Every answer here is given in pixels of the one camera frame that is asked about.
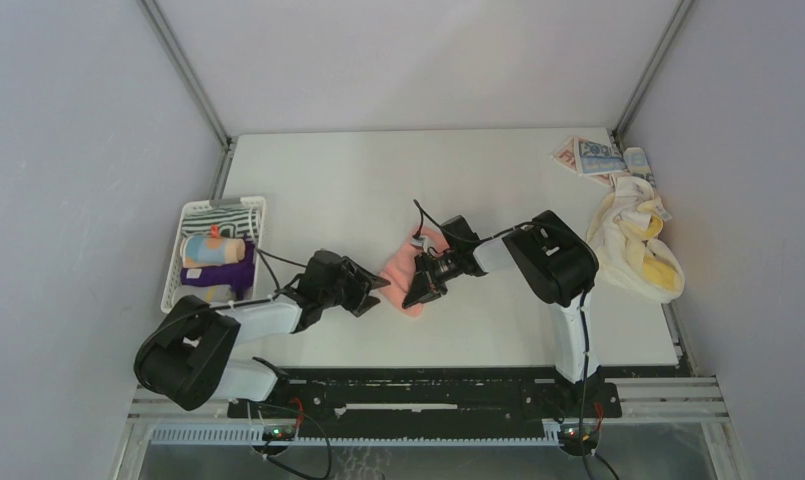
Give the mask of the pink towel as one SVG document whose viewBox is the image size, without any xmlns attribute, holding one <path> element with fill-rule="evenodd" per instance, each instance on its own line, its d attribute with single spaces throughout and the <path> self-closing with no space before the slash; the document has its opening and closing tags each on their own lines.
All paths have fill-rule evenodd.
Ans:
<svg viewBox="0 0 805 480">
<path fill-rule="evenodd" d="M 439 253 L 449 248 L 445 237 L 438 231 L 424 227 L 419 240 L 413 237 L 416 232 L 417 229 L 414 228 L 379 274 L 389 282 L 387 286 L 379 289 L 384 299 L 401 313 L 412 318 L 419 317 L 424 308 L 423 304 L 406 308 L 402 305 L 414 278 L 415 257 L 424 252 L 424 246 L 435 247 Z"/>
</svg>

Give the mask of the orange polka dot towel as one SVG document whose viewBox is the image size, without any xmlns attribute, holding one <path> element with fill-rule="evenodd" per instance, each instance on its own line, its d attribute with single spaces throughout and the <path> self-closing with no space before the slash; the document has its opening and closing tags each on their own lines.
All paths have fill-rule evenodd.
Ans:
<svg viewBox="0 0 805 480">
<path fill-rule="evenodd" d="M 211 235 L 191 235 L 180 247 L 184 268 L 203 268 L 235 264 L 246 258 L 246 241 Z"/>
</svg>

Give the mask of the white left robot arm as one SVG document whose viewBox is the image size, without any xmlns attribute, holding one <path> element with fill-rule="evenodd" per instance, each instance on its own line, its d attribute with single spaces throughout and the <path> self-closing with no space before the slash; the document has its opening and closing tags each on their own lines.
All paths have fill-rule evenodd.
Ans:
<svg viewBox="0 0 805 480">
<path fill-rule="evenodd" d="M 138 383 L 186 411 L 210 400 L 249 400 L 268 417 L 289 407 L 283 373 L 264 360 L 239 360 L 235 346 L 267 336 L 299 333 L 340 307 L 359 317 L 379 304 L 373 291 L 388 286 L 352 259 L 318 250 L 304 271 L 270 296 L 212 305 L 182 297 L 142 343 L 134 360 Z"/>
</svg>

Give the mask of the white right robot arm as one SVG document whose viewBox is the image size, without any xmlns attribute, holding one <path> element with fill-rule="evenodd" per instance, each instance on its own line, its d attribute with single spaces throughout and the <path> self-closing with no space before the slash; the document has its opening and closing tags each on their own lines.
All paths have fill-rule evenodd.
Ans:
<svg viewBox="0 0 805 480">
<path fill-rule="evenodd" d="M 533 294 L 550 310 L 555 333 L 558 375 L 556 402 L 570 416 L 583 415 L 596 400 L 588 380 L 599 362 L 591 342 L 587 303 L 599 262 L 590 246 L 556 213 L 546 210 L 531 220 L 482 238 L 462 215 L 438 225 L 448 248 L 414 257 L 414 273 L 404 308 L 426 304 L 448 293 L 447 282 L 462 275 L 483 277 L 515 267 Z"/>
</svg>

